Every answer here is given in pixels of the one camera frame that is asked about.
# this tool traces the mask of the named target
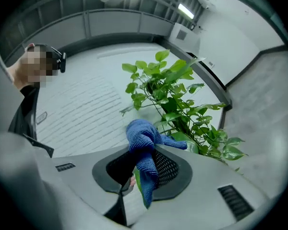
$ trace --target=blue towel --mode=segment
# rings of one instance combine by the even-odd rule
[[[126,130],[129,141],[129,151],[137,154],[136,167],[140,171],[140,181],[144,204],[148,208],[152,202],[152,193],[158,181],[158,171],[152,158],[155,144],[186,149],[185,141],[175,141],[170,137],[161,135],[158,130],[144,119],[133,120]]]

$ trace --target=white wall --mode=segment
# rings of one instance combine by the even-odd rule
[[[212,71],[223,84],[236,77],[260,51],[240,29],[218,13],[205,11],[194,32],[201,39],[199,57],[206,57],[214,64]]]
[[[237,28],[239,28],[258,48],[281,46],[283,41],[269,25],[253,9],[239,0],[203,0],[209,10],[222,15]]]
[[[83,154],[127,144],[126,126],[134,119],[150,122],[160,119],[153,106],[133,110],[124,117],[119,110],[132,104],[125,93],[130,73],[121,69],[122,63],[136,60],[155,62],[155,53],[164,50],[156,44],[124,44],[82,52],[67,61],[66,72],[47,82],[40,89],[36,116],[47,112],[47,118],[36,126],[37,139],[55,149],[54,157]],[[167,58],[171,66],[178,58]],[[184,80],[186,86],[203,82],[195,73],[195,80]],[[205,86],[194,99],[196,105],[218,103],[217,97]],[[212,125],[218,127],[221,110],[207,112],[213,116]]]

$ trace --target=tiled floor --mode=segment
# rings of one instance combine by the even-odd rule
[[[249,154],[229,164],[274,197],[288,179],[288,52],[261,56],[229,93],[225,130],[245,140],[240,149]]]

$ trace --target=ceiling light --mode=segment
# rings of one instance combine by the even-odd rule
[[[185,6],[183,6],[182,4],[180,4],[178,6],[178,9],[180,9],[182,12],[184,12],[186,15],[188,15],[192,20],[194,18],[194,14],[192,14]]]

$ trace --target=vent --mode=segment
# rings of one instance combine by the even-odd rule
[[[76,165],[74,165],[73,163],[66,163],[66,164],[56,166],[58,172],[69,170],[73,167],[76,167]]]
[[[232,185],[220,187],[218,188],[218,191],[237,221],[245,218],[254,211],[249,203],[246,202],[242,195]]]
[[[187,33],[186,32],[184,32],[183,30],[180,30],[179,32],[178,32],[178,35],[177,35],[177,39],[180,39],[180,40],[184,40],[185,38],[186,38],[186,36],[187,36]]]

